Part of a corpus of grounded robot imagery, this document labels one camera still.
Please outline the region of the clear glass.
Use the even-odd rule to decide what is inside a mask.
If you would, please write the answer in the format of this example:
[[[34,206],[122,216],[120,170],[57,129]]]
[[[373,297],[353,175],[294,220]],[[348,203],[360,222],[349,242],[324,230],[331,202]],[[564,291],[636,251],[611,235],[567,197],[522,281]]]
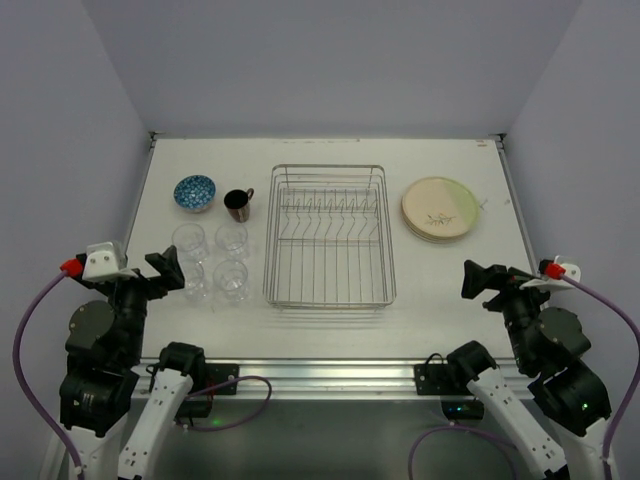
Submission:
[[[178,226],[172,234],[172,244],[182,259],[202,262],[209,256],[205,230],[197,223],[185,223]]]
[[[213,271],[213,282],[219,293],[229,301],[239,302],[248,295],[248,270],[237,260],[225,260]]]
[[[186,260],[181,263],[181,269],[184,276],[184,296],[191,302],[207,299],[210,289],[203,265],[200,262]]]
[[[214,240],[217,248],[229,259],[244,261],[249,257],[248,231],[242,224],[221,225]]]

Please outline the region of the cream plate yellow band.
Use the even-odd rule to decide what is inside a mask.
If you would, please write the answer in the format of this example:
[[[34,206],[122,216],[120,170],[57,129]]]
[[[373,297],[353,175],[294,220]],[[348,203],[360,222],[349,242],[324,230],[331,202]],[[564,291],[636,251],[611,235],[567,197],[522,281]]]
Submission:
[[[402,220],[405,224],[405,226],[411,231],[411,233],[413,235],[415,235],[417,238],[420,238],[421,240],[433,243],[433,244],[450,244],[450,243],[455,243],[458,242],[466,237],[469,237],[472,232],[474,231],[474,228],[471,228],[470,230],[467,230],[466,232],[464,232],[461,235],[457,235],[457,236],[453,236],[453,237],[436,237],[436,236],[432,236],[429,234],[425,234],[421,231],[419,231],[410,221],[408,216],[405,213],[405,209],[402,206],[402,204],[400,204],[399,207],[399,211],[401,213],[401,217]]]

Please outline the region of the blue patterned bowl red outside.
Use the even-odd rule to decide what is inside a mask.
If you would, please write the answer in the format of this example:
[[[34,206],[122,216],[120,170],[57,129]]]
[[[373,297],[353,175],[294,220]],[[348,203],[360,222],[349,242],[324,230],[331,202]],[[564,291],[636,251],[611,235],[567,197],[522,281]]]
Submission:
[[[173,200],[189,213],[206,211],[216,195],[216,184],[208,176],[191,175],[181,179],[173,191]]]

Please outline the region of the brown striped mug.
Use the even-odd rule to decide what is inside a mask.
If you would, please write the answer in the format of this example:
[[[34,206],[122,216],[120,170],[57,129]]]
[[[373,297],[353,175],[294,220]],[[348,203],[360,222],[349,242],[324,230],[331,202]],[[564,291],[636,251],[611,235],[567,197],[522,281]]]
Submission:
[[[248,188],[247,190],[234,189],[226,193],[223,199],[224,206],[234,221],[245,223],[249,220],[250,201],[254,192],[253,188]]]

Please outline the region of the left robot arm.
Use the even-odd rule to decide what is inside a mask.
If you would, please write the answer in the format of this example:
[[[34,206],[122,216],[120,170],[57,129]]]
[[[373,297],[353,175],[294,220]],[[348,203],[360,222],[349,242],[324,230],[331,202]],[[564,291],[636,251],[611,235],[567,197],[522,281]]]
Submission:
[[[69,321],[67,373],[60,422],[77,451],[84,479],[150,479],[180,405],[206,382],[202,348],[171,342],[152,369],[150,397],[127,441],[122,439],[140,379],[147,306],[185,286],[177,249],[150,253],[152,277],[127,265],[114,242],[88,247],[62,271],[101,300],[81,305]]]

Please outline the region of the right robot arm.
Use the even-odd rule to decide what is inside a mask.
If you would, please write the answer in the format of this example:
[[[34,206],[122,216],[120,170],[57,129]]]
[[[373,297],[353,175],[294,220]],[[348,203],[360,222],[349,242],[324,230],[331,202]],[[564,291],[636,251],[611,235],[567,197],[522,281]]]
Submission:
[[[591,343],[577,315],[549,307],[552,292],[571,288],[580,268],[544,260],[539,275],[513,267],[464,263],[461,295],[496,296],[484,309],[502,315],[520,374],[554,431],[548,433],[516,399],[488,350],[470,341],[446,357],[453,383],[465,387],[498,421],[537,479],[616,479],[605,435],[612,409],[603,381],[583,362]]]

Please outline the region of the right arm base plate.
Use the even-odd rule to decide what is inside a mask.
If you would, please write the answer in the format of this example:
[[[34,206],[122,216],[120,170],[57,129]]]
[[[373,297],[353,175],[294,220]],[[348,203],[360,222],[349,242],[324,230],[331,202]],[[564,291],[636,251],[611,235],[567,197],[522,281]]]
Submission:
[[[418,396],[452,395],[454,393],[448,364],[440,353],[433,353],[422,363],[415,364],[413,379]]]

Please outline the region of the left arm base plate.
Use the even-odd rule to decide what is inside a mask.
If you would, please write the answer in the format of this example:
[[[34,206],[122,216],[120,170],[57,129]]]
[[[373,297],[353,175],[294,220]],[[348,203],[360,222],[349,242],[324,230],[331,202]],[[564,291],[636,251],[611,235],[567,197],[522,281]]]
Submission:
[[[239,377],[240,366],[236,363],[207,363],[207,386],[218,386]],[[218,388],[210,395],[233,396],[237,392],[237,385],[231,384]]]

